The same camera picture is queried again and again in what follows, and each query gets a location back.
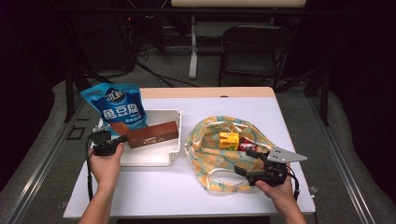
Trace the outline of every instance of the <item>black chair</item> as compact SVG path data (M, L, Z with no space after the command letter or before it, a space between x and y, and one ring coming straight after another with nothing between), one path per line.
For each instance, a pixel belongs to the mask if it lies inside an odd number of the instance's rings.
M238 25L224 32L219 86L223 76L280 80L293 41L293 32L281 26Z

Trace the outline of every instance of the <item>yellow box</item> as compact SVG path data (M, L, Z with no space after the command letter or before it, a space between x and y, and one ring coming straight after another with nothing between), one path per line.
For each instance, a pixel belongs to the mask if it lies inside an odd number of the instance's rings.
M219 149L238 150L239 133L219 133L219 140Z

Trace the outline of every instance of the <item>blue snack bag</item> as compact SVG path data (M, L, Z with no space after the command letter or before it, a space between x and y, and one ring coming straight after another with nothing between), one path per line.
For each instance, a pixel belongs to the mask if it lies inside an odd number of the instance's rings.
M140 90L134 84L104 82L80 94L119 135L148 126Z

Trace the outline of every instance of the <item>human arm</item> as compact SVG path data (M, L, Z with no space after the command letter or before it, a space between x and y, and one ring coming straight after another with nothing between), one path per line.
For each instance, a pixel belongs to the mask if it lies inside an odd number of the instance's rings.
M283 185L271 187L259 180L256 186L273 201L276 211L288 224L305 224L304 216L293 196L291 178L288 176Z
M82 215L80 224L108 223L114 191L120 174L120 157L124 144L117 145L116 153L111 156L90 156L92 173L98 183L98 189Z

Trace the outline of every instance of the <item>patterned plastic bag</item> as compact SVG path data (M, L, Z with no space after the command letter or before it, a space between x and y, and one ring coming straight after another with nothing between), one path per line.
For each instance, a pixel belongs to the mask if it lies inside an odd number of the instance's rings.
M248 172L262 170L262 161L248 157L243 149L219 149L220 133L238 133L241 141L252 143L255 146L254 150L263 153L274 146L248 121L226 116L204 119L191 130L184 146L199 182L205 189L221 192L251 189L247 181L234 184L211 178L211 175L217 171L233 172L235 165Z

